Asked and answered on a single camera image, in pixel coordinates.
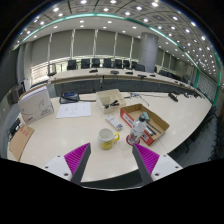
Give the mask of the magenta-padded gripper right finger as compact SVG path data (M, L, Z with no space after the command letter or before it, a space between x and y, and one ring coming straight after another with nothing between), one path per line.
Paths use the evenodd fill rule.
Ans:
M164 178L182 169L182 167L168 154L158 155L139 144L133 145L132 154L135 157L144 185Z

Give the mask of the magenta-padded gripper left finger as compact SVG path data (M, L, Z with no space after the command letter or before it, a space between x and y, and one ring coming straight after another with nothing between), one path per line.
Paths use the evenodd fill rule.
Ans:
M66 155L58 155L51 159L43 169L77 185L81 180L91 154L89 143L79 146Z

